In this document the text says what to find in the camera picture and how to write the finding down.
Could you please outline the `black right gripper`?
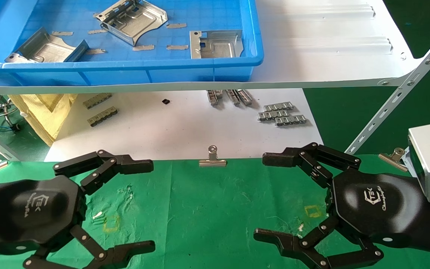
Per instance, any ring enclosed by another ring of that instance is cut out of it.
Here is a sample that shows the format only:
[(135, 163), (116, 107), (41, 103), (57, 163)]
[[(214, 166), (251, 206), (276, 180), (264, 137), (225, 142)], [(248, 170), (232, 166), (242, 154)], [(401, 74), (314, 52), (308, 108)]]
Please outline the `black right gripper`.
[[(346, 170), (334, 177), (330, 190), (337, 217), (328, 217), (302, 238), (256, 228), (254, 240), (276, 245), (282, 257), (297, 259), (309, 269), (372, 266), (384, 257), (373, 243), (430, 252), (430, 202), (417, 179)], [(350, 240), (358, 237), (355, 243), (361, 249), (321, 255), (315, 247), (339, 226)]]

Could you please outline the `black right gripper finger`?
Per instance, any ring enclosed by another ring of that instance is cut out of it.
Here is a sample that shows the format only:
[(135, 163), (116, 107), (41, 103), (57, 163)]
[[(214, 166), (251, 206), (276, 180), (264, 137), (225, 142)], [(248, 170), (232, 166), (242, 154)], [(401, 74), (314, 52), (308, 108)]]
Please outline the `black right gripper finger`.
[(333, 174), (322, 164), (345, 171), (358, 170), (361, 160), (353, 155), (312, 142), (302, 148), (285, 148), (281, 153), (266, 152), (262, 163), (272, 167), (299, 167), (322, 188), (330, 188)]

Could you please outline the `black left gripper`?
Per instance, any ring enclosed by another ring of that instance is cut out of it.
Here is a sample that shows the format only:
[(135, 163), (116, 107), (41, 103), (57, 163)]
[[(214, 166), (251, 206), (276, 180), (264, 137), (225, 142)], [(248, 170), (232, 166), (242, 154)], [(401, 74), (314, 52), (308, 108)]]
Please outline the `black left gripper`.
[[(50, 180), (0, 183), (0, 255), (37, 250), (24, 261), (25, 269), (71, 269), (47, 256), (75, 238), (93, 256), (84, 269), (123, 269), (133, 256), (155, 251), (152, 240), (104, 250), (80, 226), (87, 210), (85, 194), (94, 194), (118, 174), (152, 172), (152, 160), (99, 150), (57, 163), (53, 170), (57, 176)], [(80, 187), (69, 178), (85, 172), (91, 174)]]

